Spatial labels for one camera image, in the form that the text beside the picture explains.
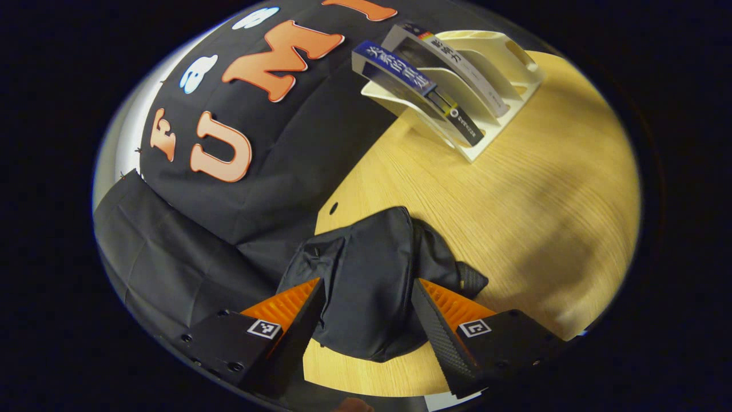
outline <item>black fabric bag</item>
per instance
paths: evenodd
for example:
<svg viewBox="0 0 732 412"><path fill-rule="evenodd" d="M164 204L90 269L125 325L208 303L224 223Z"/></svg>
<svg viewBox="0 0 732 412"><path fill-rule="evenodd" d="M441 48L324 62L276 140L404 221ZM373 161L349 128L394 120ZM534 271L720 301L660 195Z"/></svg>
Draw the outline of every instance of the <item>black fabric bag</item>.
<svg viewBox="0 0 732 412"><path fill-rule="evenodd" d="M429 224L392 207L315 236L297 250L277 292L321 277L326 303L313 338L354 358L385 362L427 341L411 307L415 277L474 298L488 284Z"/></svg>

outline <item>wooden table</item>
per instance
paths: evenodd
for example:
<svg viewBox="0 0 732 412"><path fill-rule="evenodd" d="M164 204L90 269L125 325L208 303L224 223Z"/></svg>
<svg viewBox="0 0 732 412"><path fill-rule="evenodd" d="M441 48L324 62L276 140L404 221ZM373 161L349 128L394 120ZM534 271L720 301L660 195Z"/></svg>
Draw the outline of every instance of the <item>wooden table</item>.
<svg viewBox="0 0 732 412"><path fill-rule="evenodd" d="M444 236L457 260L489 278L478 303L521 309L571 339L624 278L640 183L624 129L599 92L562 58L529 55L547 79L473 164L398 119L323 206L315 233L406 206ZM311 340L303 360L306 380L343 391L449 391L429 343L378 364Z"/></svg>

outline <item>sticker letter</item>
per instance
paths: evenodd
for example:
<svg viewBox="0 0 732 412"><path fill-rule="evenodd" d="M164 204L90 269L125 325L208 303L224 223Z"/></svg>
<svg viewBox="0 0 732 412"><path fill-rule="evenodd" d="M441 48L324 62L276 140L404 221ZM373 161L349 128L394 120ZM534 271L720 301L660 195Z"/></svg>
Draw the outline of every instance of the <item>sticker letter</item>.
<svg viewBox="0 0 732 412"><path fill-rule="evenodd" d="M201 114L195 132L201 139L212 136L230 144L234 149L234 157L229 162L222 161L204 152L203 146L197 143L190 152L191 170L210 174L229 183L239 181L247 174L249 164L252 163L252 146L246 136L213 120L210 111Z"/></svg>
<svg viewBox="0 0 732 412"><path fill-rule="evenodd" d="M397 15L397 10L382 7L366 0L325 0L321 3L324 6L338 4L362 12L371 21L382 21Z"/></svg>
<svg viewBox="0 0 732 412"><path fill-rule="evenodd" d="M157 147L162 150L168 161L173 161L173 155L176 152L176 134L166 133L171 131L171 124L167 120L163 119L165 109L159 108L155 112L155 119L152 121L152 134L150 135L150 147Z"/></svg>
<svg viewBox="0 0 732 412"><path fill-rule="evenodd" d="M307 58L320 59L346 39L341 34L325 34L298 26L294 21L282 22L264 35L272 51L239 57L226 69L221 80L234 79L251 83L269 93L269 101L281 101L295 85L294 76L278 77L272 71L304 72L307 63L295 48L307 52Z"/></svg>

